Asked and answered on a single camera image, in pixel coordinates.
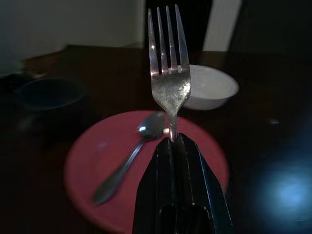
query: white wall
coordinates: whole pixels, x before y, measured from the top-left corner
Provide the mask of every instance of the white wall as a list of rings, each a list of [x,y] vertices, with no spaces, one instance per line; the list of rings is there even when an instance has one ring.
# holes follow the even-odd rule
[[[124,46],[138,41],[137,1],[0,1],[0,70],[65,44]]]

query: spoon handle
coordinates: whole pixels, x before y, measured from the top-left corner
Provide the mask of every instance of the spoon handle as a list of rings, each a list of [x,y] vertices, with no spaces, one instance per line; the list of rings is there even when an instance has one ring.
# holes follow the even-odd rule
[[[93,195],[93,203],[95,205],[104,203],[117,191],[122,179],[124,178],[125,172],[129,169],[131,163],[141,150],[144,143],[145,140],[141,140],[125,161],[96,189]]]

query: black holder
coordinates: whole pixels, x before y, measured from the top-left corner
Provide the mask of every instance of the black holder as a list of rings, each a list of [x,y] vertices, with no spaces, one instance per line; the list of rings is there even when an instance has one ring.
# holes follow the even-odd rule
[[[136,194],[133,234],[232,234],[219,182],[184,134],[162,140]]]

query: spoon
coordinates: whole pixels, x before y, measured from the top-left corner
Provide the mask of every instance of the spoon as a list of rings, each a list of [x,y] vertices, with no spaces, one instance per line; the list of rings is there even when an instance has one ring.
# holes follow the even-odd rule
[[[141,134],[141,141],[126,158],[126,160],[96,189],[93,194],[93,203],[100,205],[110,199],[120,186],[125,172],[129,169],[131,163],[137,156],[142,146],[150,140],[161,138],[163,127],[165,123],[164,113],[162,111],[154,112],[148,116],[137,127],[138,132]]]

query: wall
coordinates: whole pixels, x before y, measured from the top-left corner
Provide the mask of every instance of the wall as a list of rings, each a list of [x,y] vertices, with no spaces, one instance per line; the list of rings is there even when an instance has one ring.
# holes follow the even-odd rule
[[[312,54],[311,0],[243,0],[230,50]]]
[[[130,0],[2,0],[0,73],[20,59],[58,51],[65,44],[134,43],[137,8]]]
[[[214,0],[204,50],[227,51],[241,0]],[[142,46],[145,0],[2,0],[0,75],[66,44]]]

